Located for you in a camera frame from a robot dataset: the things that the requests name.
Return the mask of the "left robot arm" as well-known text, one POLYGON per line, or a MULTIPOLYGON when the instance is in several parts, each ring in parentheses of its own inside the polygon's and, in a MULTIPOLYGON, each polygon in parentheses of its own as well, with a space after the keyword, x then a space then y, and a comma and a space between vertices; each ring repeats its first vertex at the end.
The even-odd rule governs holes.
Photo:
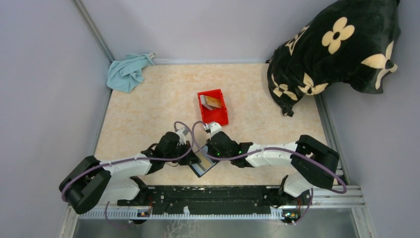
POLYGON ((161 170, 166 162, 191 166, 201 159, 183 133, 167 132, 133 157, 103 162, 95 156, 84 158, 59 185, 61 198, 77 214, 114 201, 120 206, 143 205, 149 193, 139 177, 161 170))

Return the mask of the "black leather card holder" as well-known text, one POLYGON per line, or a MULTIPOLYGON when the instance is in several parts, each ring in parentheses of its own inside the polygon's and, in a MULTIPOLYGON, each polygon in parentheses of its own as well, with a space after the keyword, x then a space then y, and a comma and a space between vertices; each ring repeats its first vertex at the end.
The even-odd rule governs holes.
POLYGON ((216 166, 217 163, 219 163, 219 161, 217 160, 212 160, 204 156, 200 152, 200 150, 194 151, 194 154, 196 156, 196 159, 199 159, 199 161, 190 164, 189 167, 198 178, 201 178, 204 174, 206 174, 209 170, 216 166))

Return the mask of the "red plastic bin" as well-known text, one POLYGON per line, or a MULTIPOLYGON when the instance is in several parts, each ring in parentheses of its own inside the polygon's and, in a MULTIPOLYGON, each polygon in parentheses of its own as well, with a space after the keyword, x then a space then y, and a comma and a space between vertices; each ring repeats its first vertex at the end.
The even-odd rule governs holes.
POLYGON ((228 112, 221 89, 197 93, 202 121, 228 125, 228 112))

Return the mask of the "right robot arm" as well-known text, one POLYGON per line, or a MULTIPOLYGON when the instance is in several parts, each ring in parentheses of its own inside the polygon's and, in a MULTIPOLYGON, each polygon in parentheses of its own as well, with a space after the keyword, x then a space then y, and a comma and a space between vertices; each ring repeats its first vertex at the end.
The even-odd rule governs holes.
POLYGON ((309 135, 282 145, 237 143, 220 131, 207 139, 207 154, 213 160, 230 159, 239 168, 290 166, 296 173, 286 176, 279 190, 279 199, 292 204, 304 191, 313 187, 332 189, 339 154, 309 135))

